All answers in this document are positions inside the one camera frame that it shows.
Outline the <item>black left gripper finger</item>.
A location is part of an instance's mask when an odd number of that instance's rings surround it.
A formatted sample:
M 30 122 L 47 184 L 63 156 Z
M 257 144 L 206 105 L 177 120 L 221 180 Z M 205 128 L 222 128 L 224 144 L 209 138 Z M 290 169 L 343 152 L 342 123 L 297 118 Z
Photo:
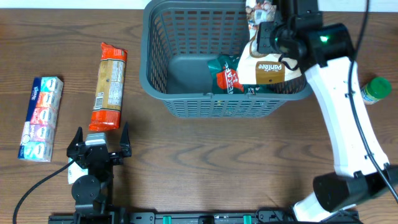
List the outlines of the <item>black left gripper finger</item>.
M 132 149 L 131 149 L 131 143 L 130 143 L 130 139 L 129 139 L 129 125 L 128 125 L 128 122 L 126 122 L 124 124 L 119 145 L 121 147 L 122 156 L 123 157 L 131 157 Z
M 67 157 L 77 157 L 80 153 L 81 145 L 83 144 L 83 130 L 78 127 L 75 137 L 67 147 Z

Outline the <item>Kleenex tissue multipack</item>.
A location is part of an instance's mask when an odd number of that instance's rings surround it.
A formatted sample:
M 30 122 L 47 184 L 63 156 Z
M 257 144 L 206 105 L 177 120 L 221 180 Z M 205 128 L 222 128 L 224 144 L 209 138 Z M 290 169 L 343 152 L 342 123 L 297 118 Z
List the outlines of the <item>Kleenex tissue multipack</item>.
M 18 159 L 51 161 L 62 90 L 58 77 L 34 78 Z

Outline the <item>red spaghetti packet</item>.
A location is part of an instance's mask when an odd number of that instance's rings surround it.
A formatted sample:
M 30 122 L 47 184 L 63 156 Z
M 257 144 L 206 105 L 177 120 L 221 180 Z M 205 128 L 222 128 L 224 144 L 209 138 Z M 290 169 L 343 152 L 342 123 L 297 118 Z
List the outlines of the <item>red spaghetti packet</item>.
M 101 44 L 95 100 L 89 130 L 118 129 L 121 121 L 127 50 Z

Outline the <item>brown white snack bag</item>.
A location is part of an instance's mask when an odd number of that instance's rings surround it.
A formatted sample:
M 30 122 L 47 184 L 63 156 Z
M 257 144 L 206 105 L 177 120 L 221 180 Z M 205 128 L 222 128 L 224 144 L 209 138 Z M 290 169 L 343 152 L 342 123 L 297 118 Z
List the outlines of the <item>brown white snack bag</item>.
M 246 44 L 237 67 L 241 84 L 268 85 L 282 83 L 301 77 L 299 69 L 294 69 L 297 61 L 283 58 L 281 54 L 258 52 L 259 31 L 262 22 L 274 22 L 277 6 L 272 1 L 246 0 L 249 42 Z

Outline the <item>green Nescafe bag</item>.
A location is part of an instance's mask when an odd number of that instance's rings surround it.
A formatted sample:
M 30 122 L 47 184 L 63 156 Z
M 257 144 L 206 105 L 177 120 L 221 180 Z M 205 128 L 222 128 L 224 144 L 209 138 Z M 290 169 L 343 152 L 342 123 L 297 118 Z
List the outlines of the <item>green Nescafe bag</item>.
M 220 55 L 216 59 L 207 61 L 213 80 L 212 93 L 229 95 L 274 93 L 266 85 L 241 84 L 237 73 L 239 60 L 238 55 Z

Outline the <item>green lid jar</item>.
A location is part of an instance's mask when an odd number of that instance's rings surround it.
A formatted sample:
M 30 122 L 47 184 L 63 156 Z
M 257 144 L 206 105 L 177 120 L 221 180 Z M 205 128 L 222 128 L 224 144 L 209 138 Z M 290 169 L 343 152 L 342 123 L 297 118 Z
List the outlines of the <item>green lid jar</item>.
M 386 98 L 391 91 L 392 85 L 389 80 L 376 77 L 361 88 L 361 95 L 365 104 L 373 105 Z

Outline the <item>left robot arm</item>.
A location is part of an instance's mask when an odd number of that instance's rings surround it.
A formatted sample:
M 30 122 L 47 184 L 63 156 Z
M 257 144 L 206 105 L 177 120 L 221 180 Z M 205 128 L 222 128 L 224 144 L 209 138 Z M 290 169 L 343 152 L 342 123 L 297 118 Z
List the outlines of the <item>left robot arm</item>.
M 113 199 L 113 167 L 123 163 L 123 152 L 109 152 L 105 133 L 83 140 L 82 128 L 67 147 L 67 157 L 88 171 L 72 185 L 75 209 L 81 217 L 94 218 L 108 214 Z

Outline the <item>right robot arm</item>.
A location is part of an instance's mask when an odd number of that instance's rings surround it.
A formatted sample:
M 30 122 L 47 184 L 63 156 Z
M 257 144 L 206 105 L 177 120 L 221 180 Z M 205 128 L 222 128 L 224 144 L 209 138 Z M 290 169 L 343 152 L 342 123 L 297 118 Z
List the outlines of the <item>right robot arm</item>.
M 397 167 L 380 147 L 343 24 L 316 1 L 151 1 L 144 9 L 140 82 L 179 118 L 265 117 L 314 93 L 334 171 L 290 209 L 244 223 L 356 223 L 352 208 L 393 191 Z

